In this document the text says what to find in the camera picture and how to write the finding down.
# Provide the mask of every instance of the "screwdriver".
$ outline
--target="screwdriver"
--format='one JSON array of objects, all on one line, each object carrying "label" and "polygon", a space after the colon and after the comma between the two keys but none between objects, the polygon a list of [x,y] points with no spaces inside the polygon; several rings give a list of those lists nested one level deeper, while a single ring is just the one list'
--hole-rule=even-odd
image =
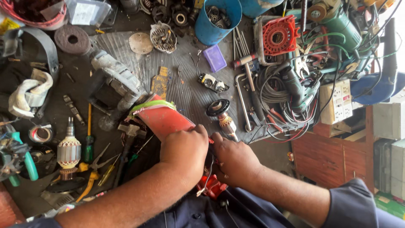
[{"label": "screwdriver", "polygon": [[86,151],[84,152],[84,162],[90,163],[93,160],[93,143],[92,133],[92,104],[89,103],[89,117],[87,121]]},{"label": "screwdriver", "polygon": [[107,171],[104,173],[104,175],[102,176],[102,178],[101,178],[101,180],[100,180],[100,182],[98,183],[98,186],[100,187],[100,186],[102,186],[106,181],[107,181],[107,179],[110,177],[110,175],[111,175],[111,172],[114,170],[114,168],[115,168],[115,163],[117,162],[117,160],[118,160],[118,158],[119,158],[119,156],[120,156],[121,154],[119,154],[118,155],[118,157],[117,157],[117,159],[115,160],[115,162],[112,164],[112,165],[110,165],[109,167],[108,167],[108,169],[107,169]]}]

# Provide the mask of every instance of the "wooden cabinet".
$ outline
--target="wooden cabinet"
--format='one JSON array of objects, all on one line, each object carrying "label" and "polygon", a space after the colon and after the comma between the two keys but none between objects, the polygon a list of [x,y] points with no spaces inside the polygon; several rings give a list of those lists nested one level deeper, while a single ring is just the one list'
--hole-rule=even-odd
[{"label": "wooden cabinet", "polygon": [[[366,118],[372,116],[372,107],[367,107]],[[366,132],[363,142],[327,138],[313,133],[293,140],[296,172],[327,188],[360,178],[373,192],[372,119],[371,122],[366,120]]]}]

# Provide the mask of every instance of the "dark blue shirt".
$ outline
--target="dark blue shirt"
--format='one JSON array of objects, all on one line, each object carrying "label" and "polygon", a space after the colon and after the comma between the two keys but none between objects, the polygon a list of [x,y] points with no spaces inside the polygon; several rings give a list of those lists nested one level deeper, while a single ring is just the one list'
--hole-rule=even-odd
[{"label": "dark blue shirt", "polygon": [[[229,202],[227,208],[220,202]],[[323,228],[399,228],[405,221],[375,207],[373,195],[361,180],[352,180],[330,190],[330,209]],[[12,228],[61,228],[54,219],[36,219]],[[249,192],[229,187],[217,201],[188,194],[173,207],[150,219],[141,227],[168,228],[293,228],[274,207]]]}]

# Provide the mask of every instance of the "forearm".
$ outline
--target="forearm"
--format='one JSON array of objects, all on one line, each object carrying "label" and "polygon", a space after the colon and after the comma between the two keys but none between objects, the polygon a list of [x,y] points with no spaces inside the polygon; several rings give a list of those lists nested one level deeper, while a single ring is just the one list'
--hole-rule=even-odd
[{"label": "forearm", "polygon": [[315,227],[325,222],[329,212],[330,193],[327,189],[290,178],[264,166],[245,189]]},{"label": "forearm", "polygon": [[55,219],[64,228],[137,227],[187,193],[189,187],[179,183],[178,177],[175,170],[158,163],[105,196]]}]

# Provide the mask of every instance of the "purple plastic box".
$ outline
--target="purple plastic box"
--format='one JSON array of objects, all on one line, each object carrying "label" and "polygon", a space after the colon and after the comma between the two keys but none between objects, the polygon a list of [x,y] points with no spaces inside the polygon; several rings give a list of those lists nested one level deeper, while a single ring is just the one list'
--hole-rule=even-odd
[{"label": "purple plastic box", "polygon": [[218,47],[218,44],[207,48],[204,51],[204,56],[208,60],[209,65],[211,66],[211,71],[216,73],[220,69],[227,66],[224,57],[222,56],[221,50]]}]

